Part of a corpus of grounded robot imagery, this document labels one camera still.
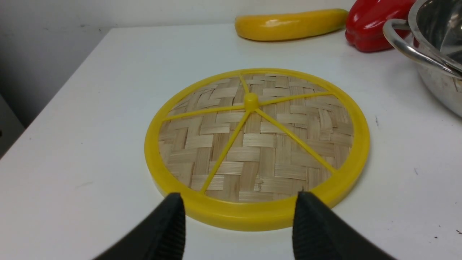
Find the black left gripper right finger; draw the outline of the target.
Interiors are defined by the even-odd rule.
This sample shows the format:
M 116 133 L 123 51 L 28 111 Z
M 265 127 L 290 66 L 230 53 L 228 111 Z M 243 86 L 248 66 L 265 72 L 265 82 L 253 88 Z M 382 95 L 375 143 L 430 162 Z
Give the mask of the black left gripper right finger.
M 394 259 L 308 191 L 300 191 L 296 199 L 292 246 L 296 260 Z

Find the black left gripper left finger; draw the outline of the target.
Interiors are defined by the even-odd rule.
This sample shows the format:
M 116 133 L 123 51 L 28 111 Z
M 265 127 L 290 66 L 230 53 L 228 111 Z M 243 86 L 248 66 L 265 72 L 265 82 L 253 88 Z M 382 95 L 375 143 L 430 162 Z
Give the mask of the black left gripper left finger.
M 171 193 L 134 229 L 96 260 L 181 260 L 186 214 L 179 193 Z

